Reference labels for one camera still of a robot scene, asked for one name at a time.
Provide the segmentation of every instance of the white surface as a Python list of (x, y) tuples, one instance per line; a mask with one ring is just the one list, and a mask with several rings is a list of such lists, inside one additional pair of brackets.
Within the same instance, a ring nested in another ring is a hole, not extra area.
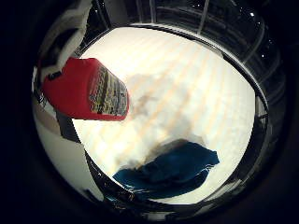
[(87, 199), (89, 198), (83, 191), (85, 189), (88, 189), (98, 200), (103, 201), (104, 196), (94, 183), (86, 162), (83, 145), (68, 141), (48, 130), (36, 118), (35, 112), (34, 118), (43, 147), (60, 175)]
[(97, 58), (131, 96), (122, 122), (75, 120), (78, 136), (110, 177), (127, 164), (141, 165), (161, 143), (178, 138), (216, 150), (220, 164), (194, 191), (162, 203), (197, 203), (234, 171), (249, 142), (254, 90), (219, 55), (185, 38), (140, 28), (118, 28), (82, 58)]

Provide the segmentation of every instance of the blue towel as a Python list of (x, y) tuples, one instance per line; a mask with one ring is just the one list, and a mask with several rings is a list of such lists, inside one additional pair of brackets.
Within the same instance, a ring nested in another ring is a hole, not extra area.
[(140, 199), (178, 196), (199, 188), (220, 161), (216, 151), (187, 142), (139, 169), (123, 169), (113, 178)]

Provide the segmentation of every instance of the label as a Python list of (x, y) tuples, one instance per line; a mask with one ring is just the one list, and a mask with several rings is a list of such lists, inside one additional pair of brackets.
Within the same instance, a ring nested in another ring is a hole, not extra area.
[(100, 67), (91, 83), (91, 111), (103, 115), (124, 116), (128, 104), (127, 97), (124, 83), (104, 66)]

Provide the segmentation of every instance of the glass panel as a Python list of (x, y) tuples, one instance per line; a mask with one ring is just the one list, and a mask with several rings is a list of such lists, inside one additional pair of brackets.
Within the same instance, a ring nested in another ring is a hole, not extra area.
[(259, 80), (268, 72), (276, 57), (278, 56), (278, 48), (274, 40), (270, 37), (268, 29), (265, 28), (263, 41), (252, 55), (246, 66), (253, 72)]
[(202, 34), (242, 60), (257, 40), (260, 27), (260, 17), (242, 1), (210, 0)]
[(143, 10), (143, 22), (151, 22), (150, 16), (150, 1), (149, 0), (141, 0), (141, 7)]
[(266, 92), (266, 95), (274, 97), (279, 94), (281, 87), (285, 83), (285, 76), (278, 69), (270, 78), (263, 82), (263, 89)]
[(157, 22), (197, 33), (204, 6), (205, 0), (157, 1)]
[(102, 34), (106, 30), (105, 24), (101, 19), (101, 15), (99, 12), (99, 9), (97, 8), (96, 4), (93, 2), (93, 7), (90, 10), (90, 15), (87, 20), (86, 25), (86, 34), (83, 39), (83, 44), (86, 45), (93, 39), (95, 39), (97, 36)]
[(139, 22), (139, 15), (136, 5), (136, 0), (124, 0), (125, 8), (127, 10), (129, 20), (131, 23)]

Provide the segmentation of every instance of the blue cloth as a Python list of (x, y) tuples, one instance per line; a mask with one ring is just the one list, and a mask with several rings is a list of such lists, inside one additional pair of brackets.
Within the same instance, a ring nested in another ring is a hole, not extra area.
[(114, 179), (141, 199), (178, 196), (199, 188), (220, 161), (216, 151), (187, 142), (139, 169), (123, 169)]

